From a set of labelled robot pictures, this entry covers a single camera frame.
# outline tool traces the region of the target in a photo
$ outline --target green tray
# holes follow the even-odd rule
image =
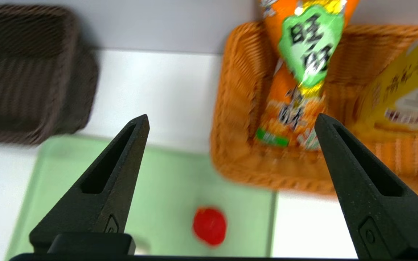
[[[42,145],[7,259],[33,252],[28,234],[86,168],[108,140],[53,137]],[[226,215],[227,236],[217,248],[199,242],[192,221],[199,206],[217,206]],[[152,255],[270,256],[275,194],[228,182],[208,155],[148,146],[144,152],[125,232]]]

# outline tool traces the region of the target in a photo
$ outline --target orange snack bag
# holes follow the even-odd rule
[[[257,139],[319,150],[314,124],[325,111],[328,62],[358,0],[259,0],[267,33],[284,60],[274,76]]]

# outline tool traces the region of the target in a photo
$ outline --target woven texture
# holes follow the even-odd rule
[[[83,128],[97,78],[71,12],[0,5],[0,142],[39,144]]]
[[[325,80],[328,114],[345,123],[359,91],[417,38],[418,26],[348,26]],[[229,36],[211,132],[213,163],[235,182],[334,193],[321,152],[254,140],[277,60],[262,23],[241,25]],[[365,145],[418,193],[418,136]]]

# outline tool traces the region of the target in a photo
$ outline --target red object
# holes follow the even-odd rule
[[[218,246],[225,240],[227,221],[216,208],[198,208],[193,220],[196,236],[209,246]]]

